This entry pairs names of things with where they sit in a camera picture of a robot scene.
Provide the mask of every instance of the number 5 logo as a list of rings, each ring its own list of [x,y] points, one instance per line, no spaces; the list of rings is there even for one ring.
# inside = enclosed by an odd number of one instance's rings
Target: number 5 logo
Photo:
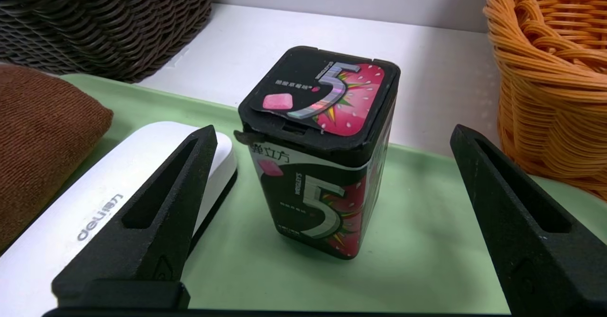
[[[320,179],[305,177],[305,188],[303,190],[303,204],[309,207],[314,207],[325,214],[325,220],[318,226],[302,231],[304,235],[312,237],[312,239],[321,239],[327,237],[332,233],[335,233],[341,224],[341,219],[338,213],[336,213],[331,207],[321,202],[322,190],[330,191],[343,197],[345,191],[342,187],[321,181]]]
[[[334,64],[329,70],[327,70],[325,75],[323,75],[318,80],[318,82],[323,85],[332,86],[333,89],[331,90],[331,92],[327,96],[325,96],[325,98],[318,101],[317,103],[314,103],[310,107],[296,110],[295,112],[287,113],[288,116],[291,116],[291,118],[296,119],[310,118],[310,116],[321,114],[332,105],[338,103],[338,101],[343,97],[345,91],[347,90],[346,85],[340,79],[338,79],[338,75],[343,70],[358,73],[360,71],[360,66],[336,62],[336,64]]]

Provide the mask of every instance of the white shelf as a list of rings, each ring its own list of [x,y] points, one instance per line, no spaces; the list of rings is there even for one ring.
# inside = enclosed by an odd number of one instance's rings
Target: white shelf
[[[476,32],[215,4],[209,25],[140,85],[236,107],[297,45],[401,68],[391,142],[451,155],[464,124],[498,143],[499,73]]]

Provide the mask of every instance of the container lid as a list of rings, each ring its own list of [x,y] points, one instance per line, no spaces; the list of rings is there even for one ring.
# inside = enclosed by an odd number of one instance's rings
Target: container lid
[[[240,104],[240,118],[245,132],[321,158],[371,146],[370,157],[399,76],[390,62],[293,47]]]

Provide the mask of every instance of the wicker basket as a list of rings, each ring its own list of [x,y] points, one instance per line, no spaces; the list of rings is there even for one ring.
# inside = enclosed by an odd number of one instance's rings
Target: wicker basket
[[[0,0],[0,62],[125,82],[196,36],[211,0]]]
[[[607,199],[607,0],[487,0],[484,12],[503,150]]]

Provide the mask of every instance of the deli logo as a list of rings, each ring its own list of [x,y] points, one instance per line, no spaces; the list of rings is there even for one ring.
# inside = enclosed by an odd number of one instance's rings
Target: deli logo
[[[110,210],[112,210],[115,205],[118,204],[118,200],[123,198],[120,194],[115,194],[115,196],[109,200],[93,217],[91,221],[86,224],[86,226],[78,233],[78,241],[85,241],[89,237],[89,232],[92,232],[95,228],[97,228],[97,223],[104,219]]]

